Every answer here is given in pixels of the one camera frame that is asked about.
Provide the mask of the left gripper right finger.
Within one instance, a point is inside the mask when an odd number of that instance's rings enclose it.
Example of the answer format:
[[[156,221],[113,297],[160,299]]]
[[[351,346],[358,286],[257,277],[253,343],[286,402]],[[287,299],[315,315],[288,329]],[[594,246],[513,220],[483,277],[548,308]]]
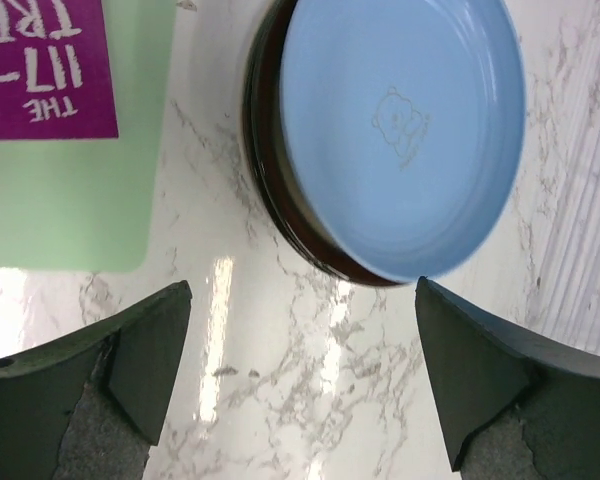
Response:
[[[600,356],[425,277],[415,309],[452,471],[464,479],[600,479]]]

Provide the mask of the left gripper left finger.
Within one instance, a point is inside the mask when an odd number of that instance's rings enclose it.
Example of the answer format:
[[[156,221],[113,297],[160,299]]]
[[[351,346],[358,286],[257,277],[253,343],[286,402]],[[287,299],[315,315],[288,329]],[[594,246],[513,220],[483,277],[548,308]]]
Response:
[[[189,326],[173,283],[107,319],[0,358],[0,479],[140,479]]]

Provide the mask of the light blue plate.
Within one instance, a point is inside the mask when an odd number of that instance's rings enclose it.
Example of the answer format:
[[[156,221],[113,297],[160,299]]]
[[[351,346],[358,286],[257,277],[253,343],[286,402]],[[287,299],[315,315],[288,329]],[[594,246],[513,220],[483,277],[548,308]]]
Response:
[[[445,274],[497,223],[525,131],[501,1],[300,1],[280,70],[297,183],[328,235],[396,283]]]

